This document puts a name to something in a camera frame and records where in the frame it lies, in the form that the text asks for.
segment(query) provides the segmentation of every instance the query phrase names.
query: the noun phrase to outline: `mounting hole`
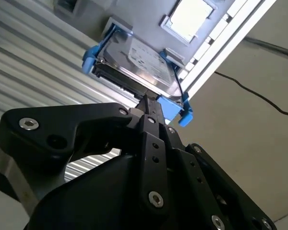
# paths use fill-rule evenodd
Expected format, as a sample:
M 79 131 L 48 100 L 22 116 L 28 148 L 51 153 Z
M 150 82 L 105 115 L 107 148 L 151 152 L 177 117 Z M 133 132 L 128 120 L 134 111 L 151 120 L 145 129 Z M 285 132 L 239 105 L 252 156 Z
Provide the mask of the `mounting hole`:
M 263 228 L 261 227 L 261 224 L 258 220 L 256 220 L 255 218 L 252 218 L 252 224 L 255 226 L 256 229 L 258 230 L 262 230 Z
M 197 179 L 198 183 L 201 183 L 201 184 L 203 183 L 203 181 L 200 177 L 197 177 L 196 179 Z
M 153 162 L 159 163 L 159 158 L 158 157 L 153 156 L 152 159 L 153 159 Z
M 61 150 L 67 146 L 67 140 L 59 135 L 49 135 L 47 144 L 56 150 Z
M 156 143 L 153 143 L 153 146 L 154 146 L 155 149 L 159 148 L 159 146 Z

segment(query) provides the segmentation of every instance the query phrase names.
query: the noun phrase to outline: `silver bolt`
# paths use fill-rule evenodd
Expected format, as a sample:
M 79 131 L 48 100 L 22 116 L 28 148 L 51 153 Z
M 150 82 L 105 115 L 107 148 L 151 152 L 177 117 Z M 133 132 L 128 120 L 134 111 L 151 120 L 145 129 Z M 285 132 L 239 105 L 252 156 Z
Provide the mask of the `silver bolt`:
M 200 149 L 199 147 L 197 147 L 197 146 L 194 146 L 193 148 L 194 148 L 194 150 L 195 150 L 197 153 L 201 153 L 201 152 L 202 152 L 201 149 Z
M 99 59 L 99 61 L 100 61 L 100 63 L 105 63 L 105 59 L 104 59 L 103 57 L 101 57 L 101 58 Z
M 157 193 L 155 191 L 150 192 L 148 194 L 148 199 L 149 199 L 149 202 L 153 206 L 155 206 L 157 208 L 162 208 L 163 207 L 163 204 L 164 204 L 163 198 L 162 198 L 162 196 L 159 193 Z
M 263 221 L 264 225 L 267 227 L 267 229 L 272 230 L 271 225 L 269 224 L 269 222 L 266 219 L 263 218 L 262 221 Z
M 221 220 L 220 217 L 213 215 L 211 217 L 211 220 L 214 224 L 214 226 L 218 229 L 218 230 L 225 230 L 225 225 L 223 223 L 223 221 Z
M 123 115 L 127 115 L 128 114 L 128 112 L 126 110 L 124 110 L 124 109 L 119 109 L 119 111 Z
M 19 120 L 19 126 L 25 130 L 35 130 L 39 127 L 39 123 L 33 118 L 25 117 Z
M 151 123 L 156 123 L 156 121 L 155 121 L 153 118 L 151 118 L 151 117 L 149 117 L 148 120 L 149 120 Z
M 171 133 L 175 133 L 175 130 L 172 127 L 168 128 L 168 129 Z

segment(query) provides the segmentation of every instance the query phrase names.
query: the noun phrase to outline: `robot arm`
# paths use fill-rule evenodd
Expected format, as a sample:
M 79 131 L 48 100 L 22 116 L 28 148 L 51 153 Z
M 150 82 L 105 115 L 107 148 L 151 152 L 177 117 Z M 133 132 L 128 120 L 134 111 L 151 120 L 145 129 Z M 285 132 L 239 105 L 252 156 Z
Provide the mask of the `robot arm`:
M 66 165 L 121 154 L 66 183 Z M 197 144 L 185 147 L 146 96 L 15 109 L 0 122 L 0 190 L 22 203 L 26 230 L 276 230 Z

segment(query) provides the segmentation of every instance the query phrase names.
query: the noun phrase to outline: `blue plastic clip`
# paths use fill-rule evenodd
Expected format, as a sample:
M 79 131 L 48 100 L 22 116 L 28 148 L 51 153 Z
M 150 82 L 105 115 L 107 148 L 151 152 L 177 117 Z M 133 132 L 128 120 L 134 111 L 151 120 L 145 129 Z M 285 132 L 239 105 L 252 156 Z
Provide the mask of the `blue plastic clip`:
M 179 124 L 182 127 L 186 127 L 193 120 L 193 110 L 190 106 L 189 95 L 185 92 L 182 95 L 183 110 L 180 111 L 181 119 Z
M 85 74 L 89 74 L 92 71 L 93 65 L 96 63 L 96 58 L 100 51 L 103 49 L 105 44 L 109 41 L 109 39 L 112 37 L 115 31 L 119 30 L 119 27 L 117 27 L 115 24 L 112 24 L 110 29 L 105 35 L 105 38 L 97 45 L 93 46 L 92 48 L 88 49 L 82 58 L 82 71 Z

